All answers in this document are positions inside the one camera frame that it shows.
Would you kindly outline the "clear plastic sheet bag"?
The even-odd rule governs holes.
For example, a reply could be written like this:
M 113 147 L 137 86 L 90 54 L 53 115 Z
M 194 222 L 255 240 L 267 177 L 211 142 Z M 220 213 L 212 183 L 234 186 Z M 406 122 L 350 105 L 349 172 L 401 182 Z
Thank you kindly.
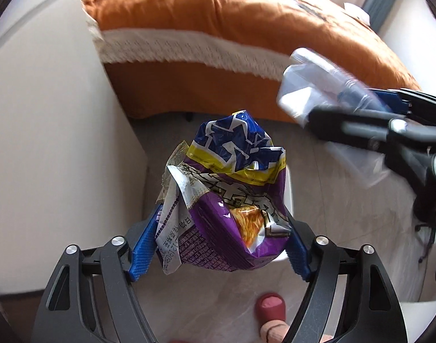
M 278 106 L 301 127 L 310 124 L 316 107 L 334 111 L 370 111 L 383 115 L 390 108 L 355 77 L 313 50 L 299 48 L 291 55 L 292 64 L 285 69 Z M 353 147 L 345 142 L 327 140 L 328 151 L 367 187 L 389 175 L 384 157 L 376 152 Z

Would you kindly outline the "purple blue snack bag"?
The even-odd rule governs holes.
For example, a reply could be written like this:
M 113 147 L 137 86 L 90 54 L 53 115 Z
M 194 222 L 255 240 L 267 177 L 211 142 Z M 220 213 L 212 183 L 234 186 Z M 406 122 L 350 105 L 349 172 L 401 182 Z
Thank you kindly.
M 201 124 L 165 165 L 155 241 L 165 274 L 256 270 L 290 236 L 286 153 L 247 111 Z

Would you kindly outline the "white square trash bin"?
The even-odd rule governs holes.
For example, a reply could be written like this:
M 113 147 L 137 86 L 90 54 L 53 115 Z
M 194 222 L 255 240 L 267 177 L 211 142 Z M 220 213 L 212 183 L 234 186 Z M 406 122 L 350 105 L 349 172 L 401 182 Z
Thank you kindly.
M 292 193 L 292 179 L 290 169 L 287 166 L 285 168 L 285 188 L 284 188 L 284 205 L 288 212 L 293 216 L 294 215 L 294 201 L 293 201 L 293 193 Z M 282 262 L 288 258 L 286 251 L 281 252 L 273 262 Z

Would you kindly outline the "red slipper foot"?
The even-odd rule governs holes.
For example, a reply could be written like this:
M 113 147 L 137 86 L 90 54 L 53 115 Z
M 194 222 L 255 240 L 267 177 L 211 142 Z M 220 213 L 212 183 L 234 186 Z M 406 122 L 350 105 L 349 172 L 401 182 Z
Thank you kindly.
M 261 295 L 255 303 L 255 315 L 262 342 L 281 343 L 289 330 L 284 299 L 276 293 Z

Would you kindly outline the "white pillow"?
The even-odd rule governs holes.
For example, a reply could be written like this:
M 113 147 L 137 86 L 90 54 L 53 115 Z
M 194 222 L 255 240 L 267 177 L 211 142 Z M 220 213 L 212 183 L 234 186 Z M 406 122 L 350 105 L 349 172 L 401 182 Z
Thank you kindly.
M 361 7 L 352 4 L 350 2 L 344 2 L 343 7 L 345 12 L 349 16 L 357 20 L 360 20 L 362 23 L 368 26 L 370 25 L 370 15 L 367 12 L 365 12 L 365 10 L 363 10 Z

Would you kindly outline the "orange bed cover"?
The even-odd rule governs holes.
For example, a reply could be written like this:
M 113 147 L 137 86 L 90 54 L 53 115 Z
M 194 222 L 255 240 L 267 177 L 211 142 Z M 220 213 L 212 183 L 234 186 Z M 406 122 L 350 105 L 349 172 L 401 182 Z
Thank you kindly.
M 276 97 L 300 47 L 369 87 L 419 87 L 368 25 L 330 0 L 81 1 L 99 59 L 133 119 L 245 109 L 286 121 Z

